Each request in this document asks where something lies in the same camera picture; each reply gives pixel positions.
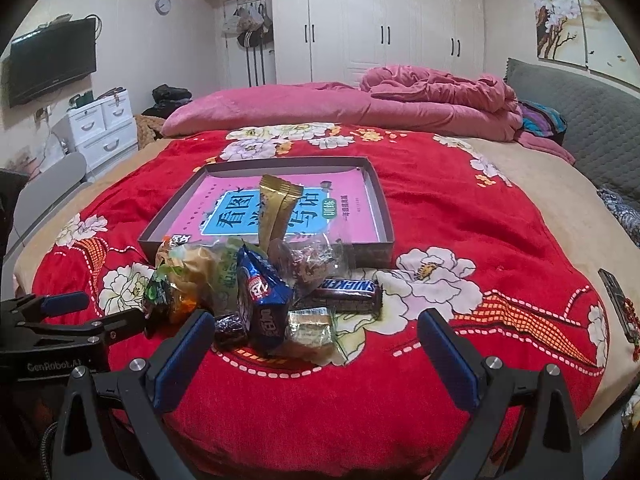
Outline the white drawer cabinet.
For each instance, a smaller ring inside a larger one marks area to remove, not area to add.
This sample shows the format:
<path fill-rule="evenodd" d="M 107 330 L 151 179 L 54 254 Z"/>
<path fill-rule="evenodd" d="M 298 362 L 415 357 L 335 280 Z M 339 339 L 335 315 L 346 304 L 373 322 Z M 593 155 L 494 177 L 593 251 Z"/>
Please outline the white drawer cabinet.
<path fill-rule="evenodd" d="M 69 110 L 58 126 L 60 138 L 72 152 L 84 156 L 89 170 L 138 145 L 137 125 L 125 89 Z"/>

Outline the black green cartoon snack packet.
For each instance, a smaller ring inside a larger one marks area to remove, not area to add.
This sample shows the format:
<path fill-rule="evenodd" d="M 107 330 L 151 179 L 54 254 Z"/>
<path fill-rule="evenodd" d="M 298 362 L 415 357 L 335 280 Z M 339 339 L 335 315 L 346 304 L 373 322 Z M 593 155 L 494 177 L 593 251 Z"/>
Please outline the black green cartoon snack packet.
<path fill-rule="evenodd" d="M 157 268 L 146 283 L 142 308 L 150 323 L 169 321 L 174 310 L 174 293 L 167 271 L 163 268 Z"/>

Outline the hanging bags and hats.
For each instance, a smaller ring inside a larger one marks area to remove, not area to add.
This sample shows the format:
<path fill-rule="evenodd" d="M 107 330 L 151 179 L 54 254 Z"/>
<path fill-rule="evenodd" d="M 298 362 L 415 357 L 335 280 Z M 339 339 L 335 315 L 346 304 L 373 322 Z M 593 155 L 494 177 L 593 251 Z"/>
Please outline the hanging bags and hats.
<path fill-rule="evenodd" d="M 273 20 L 263 1 L 239 6 L 224 20 L 222 34 L 232 37 L 241 48 L 261 48 L 273 43 Z"/>

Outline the dark clothes pile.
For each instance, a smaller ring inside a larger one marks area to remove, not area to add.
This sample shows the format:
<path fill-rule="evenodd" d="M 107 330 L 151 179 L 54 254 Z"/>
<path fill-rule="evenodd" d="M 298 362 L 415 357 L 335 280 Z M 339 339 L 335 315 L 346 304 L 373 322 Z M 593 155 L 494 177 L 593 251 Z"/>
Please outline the dark clothes pile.
<path fill-rule="evenodd" d="M 167 119 L 179 107 L 192 101 L 192 93 L 186 88 L 171 87 L 160 84 L 151 92 L 154 104 L 142 115 Z"/>

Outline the brown knitted blanket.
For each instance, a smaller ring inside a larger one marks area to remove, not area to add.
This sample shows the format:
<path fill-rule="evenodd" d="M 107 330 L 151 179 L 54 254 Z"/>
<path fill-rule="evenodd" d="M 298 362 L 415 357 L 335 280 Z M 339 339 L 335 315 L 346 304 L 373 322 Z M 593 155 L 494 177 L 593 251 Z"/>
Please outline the brown knitted blanket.
<path fill-rule="evenodd" d="M 156 116 L 136 115 L 134 122 L 137 127 L 138 150 L 141 151 L 147 145 L 160 140 L 160 134 L 165 122 L 164 118 Z"/>

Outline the grey quilted headboard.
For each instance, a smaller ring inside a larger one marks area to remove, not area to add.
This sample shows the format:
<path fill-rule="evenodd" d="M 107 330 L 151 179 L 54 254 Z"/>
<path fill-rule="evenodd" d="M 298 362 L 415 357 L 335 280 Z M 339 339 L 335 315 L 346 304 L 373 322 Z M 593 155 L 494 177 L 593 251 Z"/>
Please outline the grey quilted headboard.
<path fill-rule="evenodd" d="M 639 207 L 639 99 L 610 84 L 567 70 L 506 62 L 506 83 L 521 100 L 557 110 L 567 122 L 563 148 L 598 188 Z"/>

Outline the gold wrapped snack stick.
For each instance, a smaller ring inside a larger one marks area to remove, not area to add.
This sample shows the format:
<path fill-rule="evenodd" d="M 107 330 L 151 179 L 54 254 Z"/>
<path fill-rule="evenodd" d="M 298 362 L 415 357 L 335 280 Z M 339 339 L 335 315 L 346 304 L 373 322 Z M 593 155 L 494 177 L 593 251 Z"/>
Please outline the gold wrapped snack stick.
<path fill-rule="evenodd" d="M 266 252 L 273 240 L 283 240 L 288 222 L 297 202 L 303 197 L 304 188 L 270 174 L 264 174 L 259 182 L 260 207 L 258 243 Z"/>

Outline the round wall clock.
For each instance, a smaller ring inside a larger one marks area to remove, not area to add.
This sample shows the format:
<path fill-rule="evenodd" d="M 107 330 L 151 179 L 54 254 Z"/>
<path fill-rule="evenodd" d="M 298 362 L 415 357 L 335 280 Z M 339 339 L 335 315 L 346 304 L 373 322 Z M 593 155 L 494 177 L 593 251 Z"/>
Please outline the round wall clock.
<path fill-rule="evenodd" d="M 156 0 L 154 8 L 161 16 L 166 16 L 171 10 L 171 0 Z"/>

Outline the small yellow wrapped cake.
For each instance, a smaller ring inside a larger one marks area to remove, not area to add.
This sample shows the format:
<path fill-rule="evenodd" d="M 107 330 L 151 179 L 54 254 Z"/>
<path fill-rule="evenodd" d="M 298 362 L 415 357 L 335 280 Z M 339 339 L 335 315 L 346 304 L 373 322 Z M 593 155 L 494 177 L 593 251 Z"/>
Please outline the small yellow wrapped cake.
<path fill-rule="evenodd" d="M 333 314 L 326 307 L 288 312 L 284 351 L 288 356 L 320 356 L 334 347 Z"/>

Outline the green clear pastry bag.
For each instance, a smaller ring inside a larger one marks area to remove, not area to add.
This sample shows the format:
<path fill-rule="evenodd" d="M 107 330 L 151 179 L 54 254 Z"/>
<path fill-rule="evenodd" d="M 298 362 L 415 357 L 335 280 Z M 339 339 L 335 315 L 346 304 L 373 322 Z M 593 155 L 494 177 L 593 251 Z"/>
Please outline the green clear pastry bag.
<path fill-rule="evenodd" d="M 197 292 L 197 309 L 216 318 L 238 310 L 236 254 L 242 245 L 237 237 L 224 237 L 213 244 L 178 244 L 168 238 L 158 248 L 155 270 L 166 270 L 171 283 L 181 290 Z"/>

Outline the small dark wrapped candy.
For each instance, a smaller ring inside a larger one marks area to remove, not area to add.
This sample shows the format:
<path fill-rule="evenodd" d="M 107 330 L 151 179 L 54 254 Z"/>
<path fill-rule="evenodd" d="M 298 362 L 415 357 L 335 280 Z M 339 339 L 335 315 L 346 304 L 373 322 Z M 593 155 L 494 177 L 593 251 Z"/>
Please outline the small dark wrapped candy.
<path fill-rule="evenodd" d="M 236 347 L 244 344 L 246 340 L 246 324 L 244 318 L 238 312 L 215 318 L 214 345 L 217 348 Z"/>

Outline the blue Oreo cookie packet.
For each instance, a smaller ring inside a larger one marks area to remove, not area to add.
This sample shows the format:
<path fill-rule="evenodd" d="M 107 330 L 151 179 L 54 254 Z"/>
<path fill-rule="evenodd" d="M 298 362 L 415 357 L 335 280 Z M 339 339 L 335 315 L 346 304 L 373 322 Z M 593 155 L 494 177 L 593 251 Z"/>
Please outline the blue Oreo cookie packet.
<path fill-rule="evenodd" d="M 246 245 L 236 254 L 236 279 L 248 341 L 254 349 L 270 353 L 284 341 L 293 291 L 267 259 Z"/>

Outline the white wardrobe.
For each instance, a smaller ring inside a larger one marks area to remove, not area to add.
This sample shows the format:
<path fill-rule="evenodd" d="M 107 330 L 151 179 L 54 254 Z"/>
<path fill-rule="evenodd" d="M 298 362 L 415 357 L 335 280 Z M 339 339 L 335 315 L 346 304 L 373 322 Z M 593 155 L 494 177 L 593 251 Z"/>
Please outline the white wardrobe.
<path fill-rule="evenodd" d="M 370 68 L 413 65 L 474 78 L 484 70 L 483 0 L 208 0 L 224 18 L 262 12 L 278 84 L 358 84 Z"/>

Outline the pink and blue book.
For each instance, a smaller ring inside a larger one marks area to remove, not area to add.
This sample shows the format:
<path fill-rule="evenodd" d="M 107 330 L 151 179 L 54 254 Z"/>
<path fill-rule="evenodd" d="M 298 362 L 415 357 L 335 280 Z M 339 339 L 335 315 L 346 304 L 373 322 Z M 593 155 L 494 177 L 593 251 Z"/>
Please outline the pink and blue book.
<path fill-rule="evenodd" d="M 364 171 L 357 167 L 264 176 L 206 174 L 171 208 L 160 238 L 177 243 L 241 237 L 248 242 L 324 234 L 352 244 L 381 239 Z"/>

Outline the clear wrapped walnut snack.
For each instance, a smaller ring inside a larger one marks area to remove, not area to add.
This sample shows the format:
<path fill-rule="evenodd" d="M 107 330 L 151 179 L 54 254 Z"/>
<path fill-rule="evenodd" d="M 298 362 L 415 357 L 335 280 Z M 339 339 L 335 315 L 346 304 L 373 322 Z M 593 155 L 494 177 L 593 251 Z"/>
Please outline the clear wrapped walnut snack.
<path fill-rule="evenodd" d="M 280 278 L 293 291 L 296 302 L 308 296 L 327 278 L 342 278 L 354 267 L 352 246 L 338 238 L 317 234 L 298 242 L 273 240 L 268 258 Z"/>

